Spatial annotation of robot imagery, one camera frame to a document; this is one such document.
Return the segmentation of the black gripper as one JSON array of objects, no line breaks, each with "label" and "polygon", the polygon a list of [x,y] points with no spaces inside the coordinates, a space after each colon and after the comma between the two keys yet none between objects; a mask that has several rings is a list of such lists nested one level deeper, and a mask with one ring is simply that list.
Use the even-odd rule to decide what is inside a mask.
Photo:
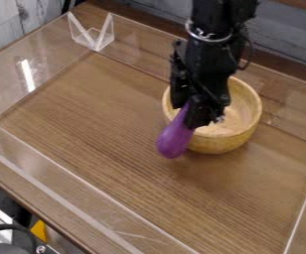
[{"label": "black gripper", "polygon": [[218,123],[230,106],[230,77],[239,65],[247,28],[240,28],[223,43],[210,43],[196,38],[173,42],[171,55],[171,101],[175,109],[188,104],[184,124],[189,129]]}]

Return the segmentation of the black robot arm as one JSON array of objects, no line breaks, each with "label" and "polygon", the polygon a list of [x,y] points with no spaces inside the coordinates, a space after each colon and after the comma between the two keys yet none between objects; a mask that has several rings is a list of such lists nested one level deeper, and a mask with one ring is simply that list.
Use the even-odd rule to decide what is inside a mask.
[{"label": "black robot arm", "polygon": [[191,130],[226,117],[230,78],[250,65],[242,59],[252,49],[246,23],[258,5],[258,0],[194,0],[188,39],[173,42],[171,55],[171,101]]}]

